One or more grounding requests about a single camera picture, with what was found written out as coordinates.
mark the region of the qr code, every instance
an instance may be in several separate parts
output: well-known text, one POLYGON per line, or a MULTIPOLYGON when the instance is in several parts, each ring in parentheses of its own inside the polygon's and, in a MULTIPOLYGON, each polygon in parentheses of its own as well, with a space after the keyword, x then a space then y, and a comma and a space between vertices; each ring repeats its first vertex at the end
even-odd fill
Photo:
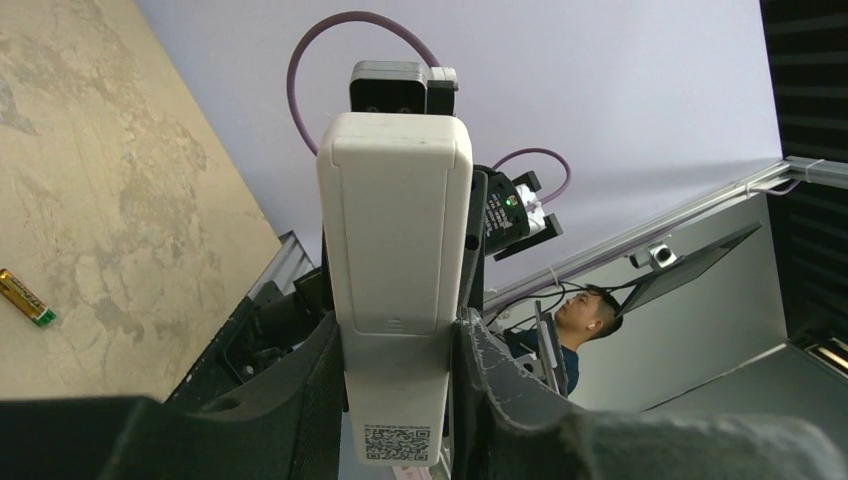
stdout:
POLYGON ((365 455, 368 460, 426 462, 430 427, 365 426, 365 455))

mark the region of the beige table surface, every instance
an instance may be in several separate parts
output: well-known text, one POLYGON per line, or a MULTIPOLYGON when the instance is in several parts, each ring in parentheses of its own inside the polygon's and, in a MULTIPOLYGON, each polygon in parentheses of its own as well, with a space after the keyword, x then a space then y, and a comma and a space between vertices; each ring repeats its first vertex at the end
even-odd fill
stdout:
POLYGON ((132 0, 0 1, 0 398, 163 399, 279 241, 132 0))

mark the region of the green battery end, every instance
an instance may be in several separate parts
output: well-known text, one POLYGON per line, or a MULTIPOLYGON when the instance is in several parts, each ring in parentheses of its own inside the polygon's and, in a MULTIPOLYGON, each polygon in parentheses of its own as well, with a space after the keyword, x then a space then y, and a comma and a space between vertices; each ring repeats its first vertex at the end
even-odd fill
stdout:
POLYGON ((56 318, 56 314, 53 313, 53 310, 50 310, 48 308, 47 311, 45 311, 43 315, 41 315, 37 319, 33 320, 32 323, 38 325, 39 327, 43 327, 43 326, 47 325, 48 323, 52 322, 55 318, 56 318))

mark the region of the security camera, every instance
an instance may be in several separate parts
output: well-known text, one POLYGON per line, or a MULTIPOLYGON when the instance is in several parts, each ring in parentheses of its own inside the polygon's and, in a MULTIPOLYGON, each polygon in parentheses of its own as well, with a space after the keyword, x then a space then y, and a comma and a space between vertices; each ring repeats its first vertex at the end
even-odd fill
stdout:
POLYGON ((671 251, 665 242, 657 242, 639 249, 630 255, 633 268, 651 266, 654 270, 662 270, 677 261, 677 255, 671 251))

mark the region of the computer screen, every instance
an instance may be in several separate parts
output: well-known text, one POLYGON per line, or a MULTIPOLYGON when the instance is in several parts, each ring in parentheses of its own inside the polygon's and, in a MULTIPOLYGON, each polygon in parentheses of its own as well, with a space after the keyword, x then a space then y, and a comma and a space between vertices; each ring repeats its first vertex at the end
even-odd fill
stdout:
POLYGON ((700 250, 678 258, 670 267, 651 272, 630 282, 628 286, 632 285, 635 288, 621 305, 618 315, 632 312, 700 277, 761 226, 760 222, 754 222, 700 250))

